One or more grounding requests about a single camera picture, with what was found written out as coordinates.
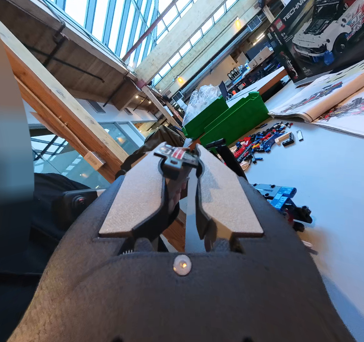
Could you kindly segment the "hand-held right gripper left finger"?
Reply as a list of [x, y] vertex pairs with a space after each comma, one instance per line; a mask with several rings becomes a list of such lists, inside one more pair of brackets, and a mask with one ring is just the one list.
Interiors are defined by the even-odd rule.
[[104, 238], [157, 238], [166, 228], [162, 158], [151, 151], [124, 176], [99, 230]]

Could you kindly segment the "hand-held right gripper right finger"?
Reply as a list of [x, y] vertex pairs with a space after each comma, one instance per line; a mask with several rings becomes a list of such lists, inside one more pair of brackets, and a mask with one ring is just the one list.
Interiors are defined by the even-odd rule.
[[196, 226], [206, 249], [217, 239], [232, 248], [239, 238], [261, 238], [263, 228], [254, 212], [239, 177], [202, 145], [197, 145]]

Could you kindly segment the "plain black curved panel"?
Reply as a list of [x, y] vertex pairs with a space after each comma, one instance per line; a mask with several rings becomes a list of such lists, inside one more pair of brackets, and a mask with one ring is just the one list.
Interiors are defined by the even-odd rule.
[[233, 172], [235, 172], [237, 176], [243, 177], [245, 180], [247, 180], [247, 177], [242, 167], [240, 166], [237, 159], [234, 157], [234, 154], [227, 147], [226, 140], [224, 138], [206, 144], [205, 148], [211, 153], [217, 153], [218, 155], [220, 155], [222, 161], [225, 163], [226, 166], [228, 166]]

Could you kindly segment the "toy brick car model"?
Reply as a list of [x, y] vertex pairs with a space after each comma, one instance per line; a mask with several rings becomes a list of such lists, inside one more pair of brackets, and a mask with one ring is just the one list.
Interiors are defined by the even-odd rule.
[[237, 236], [238, 244], [243, 248], [243, 260], [251, 262], [250, 266], [293, 267], [296, 272], [298, 264], [315, 272], [311, 261], [312, 255], [319, 256], [313, 245], [301, 240], [297, 231], [304, 231], [305, 223], [312, 223], [309, 208], [296, 207], [292, 195], [295, 188], [260, 185], [239, 179], [242, 190], [248, 197], [248, 206], [252, 207], [262, 231], [253, 236]]

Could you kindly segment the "red striped black curved panel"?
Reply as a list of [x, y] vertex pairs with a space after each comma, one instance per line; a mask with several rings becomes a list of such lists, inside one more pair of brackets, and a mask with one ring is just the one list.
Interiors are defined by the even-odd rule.
[[180, 181], [189, 176], [193, 168], [198, 168], [198, 156], [180, 147], [161, 144], [154, 149], [153, 155], [161, 158], [159, 168], [164, 178]]

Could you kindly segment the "grey desk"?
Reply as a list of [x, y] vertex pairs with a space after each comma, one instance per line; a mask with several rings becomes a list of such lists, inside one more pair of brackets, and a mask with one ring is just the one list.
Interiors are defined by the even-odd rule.
[[302, 235], [312, 253], [249, 190], [265, 236], [240, 239], [243, 254], [193, 258], [191, 275], [206, 281], [194, 282], [181, 341], [363, 341], [363, 139], [297, 125], [305, 141], [251, 176], [299, 187], [315, 216]]

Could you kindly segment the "person's left hand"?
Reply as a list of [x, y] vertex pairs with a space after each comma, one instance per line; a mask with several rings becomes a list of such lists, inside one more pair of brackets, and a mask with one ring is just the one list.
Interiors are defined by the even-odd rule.
[[169, 200], [168, 205], [168, 225], [171, 225], [178, 217], [180, 212], [180, 199], [187, 197], [189, 176], [181, 184], [181, 186], [175, 191], [172, 198]]

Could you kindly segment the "person's black clothing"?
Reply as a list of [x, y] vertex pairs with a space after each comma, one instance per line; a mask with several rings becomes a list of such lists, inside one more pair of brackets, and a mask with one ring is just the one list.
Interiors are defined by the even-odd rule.
[[15, 261], [15, 269], [1, 271], [1, 341], [67, 341], [64, 326], [75, 313], [78, 302], [87, 297], [76, 296], [71, 300], [70, 282], [66, 272], [56, 266], [61, 256], [70, 256], [61, 242], [70, 227], [56, 225], [56, 211], [52, 206], [66, 192], [86, 193], [96, 199], [105, 188], [90, 189], [58, 174], [35, 173], [34, 206], [31, 213], [30, 251], [25, 261]]

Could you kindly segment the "olive green jacket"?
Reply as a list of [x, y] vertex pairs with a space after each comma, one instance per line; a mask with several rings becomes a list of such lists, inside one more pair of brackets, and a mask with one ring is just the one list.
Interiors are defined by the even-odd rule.
[[185, 139], [176, 129], [171, 129], [164, 125], [161, 125], [155, 132], [147, 137], [144, 144], [137, 150], [135, 150], [127, 159], [123, 162], [120, 170], [116, 173], [115, 179], [125, 175], [128, 172], [132, 164], [140, 160], [146, 153], [155, 149], [159, 144], [166, 142], [174, 147], [183, 147]]

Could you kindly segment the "pile of loose brick pieces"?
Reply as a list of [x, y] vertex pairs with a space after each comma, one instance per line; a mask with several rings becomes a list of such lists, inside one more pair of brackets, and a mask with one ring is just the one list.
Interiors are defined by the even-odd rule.
[[293, 122], [279, 121], [268, 127], [264, 124], [257, 127], [261, 130], [239, 139], [230, 151], [243, 171], [246, 171], [252, 164], [263, 161], [263, 154], [269, 154], [274, 146], [289, 148], [298, 142], [303, 141], [301, 130], [294, 133]]

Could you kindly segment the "clear plastic bag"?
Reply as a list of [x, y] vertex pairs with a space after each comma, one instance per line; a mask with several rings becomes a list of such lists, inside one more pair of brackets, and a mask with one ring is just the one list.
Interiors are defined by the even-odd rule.
[[190, 96], [182, 126], [184, 127], [188, 122], [193, 120], [193, 118], [206, 109], [220, 95], [220, 88], [212, 84], [203, 85], [198, 90], [195, 90]]

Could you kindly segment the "instruction booklet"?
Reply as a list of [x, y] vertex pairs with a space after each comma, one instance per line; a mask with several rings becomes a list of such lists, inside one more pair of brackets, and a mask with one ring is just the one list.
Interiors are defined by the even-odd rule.
[[268, 114], [363, 137], [364, 61], [321, 76]]

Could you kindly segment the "skylight windows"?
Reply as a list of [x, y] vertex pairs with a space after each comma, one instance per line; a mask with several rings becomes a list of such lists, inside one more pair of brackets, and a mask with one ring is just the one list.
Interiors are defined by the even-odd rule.
[[[122, 58], [173, 0], [46, 0]], [[140, 65], [151, 50], [172, 30], [198, 0], [177, 0], [152, 33], [130, 55], [131, 67]], [[153, 78], [162, 78], [240, 0], [226, 0]]]

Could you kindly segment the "black toy car box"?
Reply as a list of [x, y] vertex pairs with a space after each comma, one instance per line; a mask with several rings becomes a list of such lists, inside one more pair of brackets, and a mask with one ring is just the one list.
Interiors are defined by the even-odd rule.
[[290, 0], [266, 31], [296, 83], [352, 66], [364, 57], [364, 0]]

